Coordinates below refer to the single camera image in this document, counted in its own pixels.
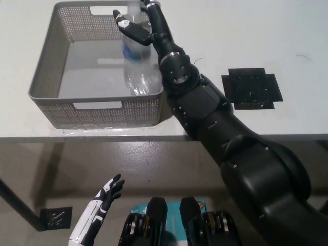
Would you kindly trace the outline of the right robot hand black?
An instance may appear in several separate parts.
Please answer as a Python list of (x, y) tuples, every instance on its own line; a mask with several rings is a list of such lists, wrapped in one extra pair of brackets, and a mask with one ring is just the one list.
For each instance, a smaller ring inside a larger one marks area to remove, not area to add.
[(118, 10), (113, 10), (113, 16), (120, 32), (143, 46), (153, 45), (159, 60), (171, 53), (185, 54), (183, 48), (174, 43), (168, 23), (157, 2), (142, 1), (142, 3), (140, 8), (148, 15), (152, 31), (144, 29), (141, 24), (131, 22)]

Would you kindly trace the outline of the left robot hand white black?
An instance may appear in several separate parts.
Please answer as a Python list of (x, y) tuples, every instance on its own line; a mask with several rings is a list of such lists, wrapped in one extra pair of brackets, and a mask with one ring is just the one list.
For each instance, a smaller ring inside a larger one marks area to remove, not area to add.
[(120, 191), (125, 181), (117, 174), (110, 179), (88, 203), (79, 218), (70, 238), (68, 246), (72, 245), (94, 245), (107, 212), (112, 202), (121, 197)]

